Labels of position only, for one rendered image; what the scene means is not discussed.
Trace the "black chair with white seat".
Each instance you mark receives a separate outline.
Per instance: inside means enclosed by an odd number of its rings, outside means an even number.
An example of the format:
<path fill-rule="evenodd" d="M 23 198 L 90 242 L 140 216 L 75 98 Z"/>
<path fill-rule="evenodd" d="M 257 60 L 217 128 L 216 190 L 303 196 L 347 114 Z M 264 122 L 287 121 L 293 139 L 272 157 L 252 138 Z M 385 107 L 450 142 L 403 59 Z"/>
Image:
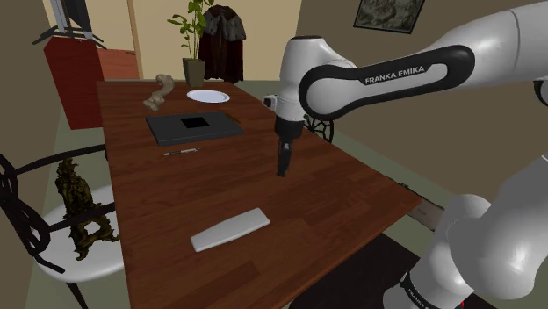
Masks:
<path fill-rule="evenodd" d="M 45 216 L 38 214 L 23 202 L 18 196 L 18 176 L 49 164 L 59 165 L 63 159 L 69 157 L 74 159 L 77 156 L 101 151 L 105 151 L 104 144 L 54 154 L 18 169 L 0 154 L 0 208 L 39 268 L 49 276 L 66 283 L 82 309 L 89 307 L 78 285 L 121 271 L 124 269 L 124 262 L 120 237 L 115 242 L 95 241 L 89 248 L 88 255 L 77 261 L 79 254 L 75 252 L 75 244 L 69 237 L 70 225 L 105 215 L 111 221 L 113 234 L 119 236 L 112 187 L 106 185 L 90 190 L 93 202 L 101 203 L 103 207 L 87 211 L 72 219 L 64 219 L 66 208 L 63 198 L 62 204 Z"/>

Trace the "dark framed wall picture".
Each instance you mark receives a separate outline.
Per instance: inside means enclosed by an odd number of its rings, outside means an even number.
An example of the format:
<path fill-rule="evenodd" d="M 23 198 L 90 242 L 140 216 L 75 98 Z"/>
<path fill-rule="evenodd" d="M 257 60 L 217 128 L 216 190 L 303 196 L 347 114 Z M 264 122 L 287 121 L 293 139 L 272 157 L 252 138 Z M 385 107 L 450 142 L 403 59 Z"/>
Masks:
<path fill-rule="evenodd" d="M 411 34 L 425 0 L 360 0 L 353 26 Z"/>

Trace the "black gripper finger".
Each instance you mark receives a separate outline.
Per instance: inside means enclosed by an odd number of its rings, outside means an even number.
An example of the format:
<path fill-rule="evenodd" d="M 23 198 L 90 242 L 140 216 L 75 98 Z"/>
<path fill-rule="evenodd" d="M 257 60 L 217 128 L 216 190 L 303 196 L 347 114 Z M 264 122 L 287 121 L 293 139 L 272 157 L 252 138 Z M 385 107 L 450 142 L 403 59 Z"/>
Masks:
<path fill-rule="evenodd" d="M 292 158 L 293 138 L 279 138 L 277 176 L 284 177 Z"/>

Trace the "dark robot stand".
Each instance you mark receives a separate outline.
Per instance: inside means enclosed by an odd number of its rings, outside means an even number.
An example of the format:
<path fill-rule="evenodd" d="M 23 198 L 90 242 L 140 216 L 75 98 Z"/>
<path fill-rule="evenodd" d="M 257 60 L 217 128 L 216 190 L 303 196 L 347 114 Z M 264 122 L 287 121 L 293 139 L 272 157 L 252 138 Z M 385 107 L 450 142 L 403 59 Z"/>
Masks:
<path fill-rule="evenodd" d="M 419 257 L 380 234 L 296 297 L 289 309 L 384 309 L 383 293 Z"/>

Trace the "green potted plant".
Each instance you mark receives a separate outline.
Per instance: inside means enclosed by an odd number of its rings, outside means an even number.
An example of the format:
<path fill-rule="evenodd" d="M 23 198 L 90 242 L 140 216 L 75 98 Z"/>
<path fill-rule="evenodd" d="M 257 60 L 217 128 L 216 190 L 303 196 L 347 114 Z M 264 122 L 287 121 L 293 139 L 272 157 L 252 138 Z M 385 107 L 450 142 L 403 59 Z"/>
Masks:
<path fill-rule="evenodd" d="M 204 17 L 204 7 L 214 4 L 214 0 L 189 0 L 187 5 L 188 18 L 174 14 L 167 20 L 168 23 L 179 27 L 179 32 L 184 36 L 185 43 L 181 47 L 187 47 L 189 56 L 183 58 L 184 79 L 191 88 L 201 87 L 205 80 L 206 63 L 199 59 L 199 43 L 207 27 Z"/>

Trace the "television on black stand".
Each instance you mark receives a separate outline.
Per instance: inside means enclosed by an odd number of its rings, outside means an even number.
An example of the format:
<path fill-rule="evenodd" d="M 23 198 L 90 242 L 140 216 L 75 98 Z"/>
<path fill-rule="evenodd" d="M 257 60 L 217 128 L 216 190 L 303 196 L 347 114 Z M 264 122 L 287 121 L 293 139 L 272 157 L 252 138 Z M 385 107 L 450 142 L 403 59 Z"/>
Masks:
<path fill-rule="evenodd" d="M 49 0 L 56 25 L 43 32 L 33 45 L 53 36 L 86 39 L 105 49 L 104 41 L 96 36 L 90 25 L 86 0 Z"/>

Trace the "red cabinet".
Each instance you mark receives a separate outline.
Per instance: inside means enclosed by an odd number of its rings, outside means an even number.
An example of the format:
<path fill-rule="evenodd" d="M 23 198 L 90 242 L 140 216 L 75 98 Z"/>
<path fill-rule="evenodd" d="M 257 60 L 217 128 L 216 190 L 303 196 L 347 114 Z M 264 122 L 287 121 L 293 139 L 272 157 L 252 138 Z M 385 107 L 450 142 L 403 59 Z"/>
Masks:
<path fill-rule="evenodd" d="M 101 127 L 97 82 L 104 75 L 96 45 L 90 40 L 53 37 L 44 53 L 69 127 Z"/>

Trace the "white flat remote control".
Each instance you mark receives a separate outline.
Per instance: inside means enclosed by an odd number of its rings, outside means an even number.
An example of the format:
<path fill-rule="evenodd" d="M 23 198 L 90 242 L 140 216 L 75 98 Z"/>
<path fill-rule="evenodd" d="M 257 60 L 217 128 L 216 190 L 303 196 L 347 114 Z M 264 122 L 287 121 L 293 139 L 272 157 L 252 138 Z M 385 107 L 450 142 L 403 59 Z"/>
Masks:
<path fill-rule="evenodd" d="M 217 247 L 268 226 L 270 220 L 260 208 L 243 212 L 225 219 L 206 230 L 193 235 L 190 240 L 196 252 Z"/>

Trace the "white plate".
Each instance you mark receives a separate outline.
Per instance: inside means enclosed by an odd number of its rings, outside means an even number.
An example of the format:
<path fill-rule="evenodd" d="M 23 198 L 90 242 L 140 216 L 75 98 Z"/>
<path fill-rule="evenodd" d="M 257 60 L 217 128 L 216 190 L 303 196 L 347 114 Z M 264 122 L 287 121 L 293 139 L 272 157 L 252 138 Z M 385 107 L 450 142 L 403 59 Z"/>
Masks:
<path fill-rule="evenodd" d="M 222 104 L 230 100 L 230 96 L 217 90 L 191 90 L 187 97 L 205 104 Z"/>

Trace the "brown wooden table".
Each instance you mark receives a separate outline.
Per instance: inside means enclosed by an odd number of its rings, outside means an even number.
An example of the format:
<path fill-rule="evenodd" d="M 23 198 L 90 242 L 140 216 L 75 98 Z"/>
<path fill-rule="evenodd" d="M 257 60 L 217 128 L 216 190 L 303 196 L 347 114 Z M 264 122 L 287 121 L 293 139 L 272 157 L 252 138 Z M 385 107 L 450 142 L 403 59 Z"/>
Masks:
<path fill-rule="evenodd" d="M 159 147 L 143 105 L 155 83 L 97 86 L 131 309 L 281 309 L 420 203 L 311 133 L 277 176 L 274 114 L 233 84 L 213 88 L 230 100 L 197 103 L 178 83 L 160 113 L 222 111 L 244 134 Z M 255 208 L 268 226 L 194 250 L 193 235 Z"/>

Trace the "dark red fur-collared cloak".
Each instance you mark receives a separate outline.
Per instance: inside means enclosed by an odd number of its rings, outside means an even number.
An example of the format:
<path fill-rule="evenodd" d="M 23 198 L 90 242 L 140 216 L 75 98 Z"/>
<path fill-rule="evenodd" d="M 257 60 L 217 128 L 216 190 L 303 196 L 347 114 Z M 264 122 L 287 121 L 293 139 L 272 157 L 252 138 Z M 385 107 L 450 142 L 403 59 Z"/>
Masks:
<path fill-rule="evenodd" d="M 198 58 L 205 63 L 205 79 L 228 83 L 243 80 L 243 41 L 247 38 L 239 15 L 215 4 L 204 13 L 207 26 L 199 42 Z"/>

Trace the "black metal chair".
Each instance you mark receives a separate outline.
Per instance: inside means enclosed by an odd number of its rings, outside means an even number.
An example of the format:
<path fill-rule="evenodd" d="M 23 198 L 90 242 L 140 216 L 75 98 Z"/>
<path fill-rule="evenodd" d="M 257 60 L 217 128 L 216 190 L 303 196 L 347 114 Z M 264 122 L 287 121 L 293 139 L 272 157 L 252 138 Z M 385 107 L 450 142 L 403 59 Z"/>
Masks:
<path fill-rule="evenodd" d="M 304 127 L 310 132 L 321 136 L 326 142 L 331 143 L 334 136 L 333 120 L 318 120 L 305 115 Z"/>

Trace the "dark bronze statue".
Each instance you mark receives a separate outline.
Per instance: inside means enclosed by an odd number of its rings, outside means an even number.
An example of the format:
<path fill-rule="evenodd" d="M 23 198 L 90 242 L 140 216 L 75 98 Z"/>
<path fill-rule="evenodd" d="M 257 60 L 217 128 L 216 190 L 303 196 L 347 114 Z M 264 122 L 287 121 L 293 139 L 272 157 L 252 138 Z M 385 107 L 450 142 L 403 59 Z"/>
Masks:
<path fill-rule="evenodd" d="M 101 203 L 93 202 L 89 185 L 75 172 L 75 167 L 73 158 L 69 157 L 63 159 L 56 170 L 55 185 L 58 193 L 63 197 L 66 208 L 64 219 L 72 219 L 77 215 L 104 206 Z M 95 241 L 118 241 L 119 236 L 115 236 L 113 232 L 111 221 L 105 215 L 86 219 L 82 223 L 71 224 L 69 237 L 75 244 L 75 252 L 79 254 L 76 260 L 83 260 Z"/>

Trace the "beige stone figure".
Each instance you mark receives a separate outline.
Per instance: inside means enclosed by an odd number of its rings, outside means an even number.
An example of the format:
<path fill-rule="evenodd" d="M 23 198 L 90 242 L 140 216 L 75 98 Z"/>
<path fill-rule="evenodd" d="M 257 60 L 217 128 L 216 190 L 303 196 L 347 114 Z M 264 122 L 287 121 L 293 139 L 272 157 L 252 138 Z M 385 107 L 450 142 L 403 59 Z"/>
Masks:
<path fill-rule="evenodd" d="M 143 101 L 143 105 L 150 111 L 158 111 L 159 107 L 165 103 L 164 97 L 167 96 L 175 86 L 175 82 L 171 75 L 159 74 L 155 77 L 155 81 L 161 88 L 153 91 L 150 97 Z"/>

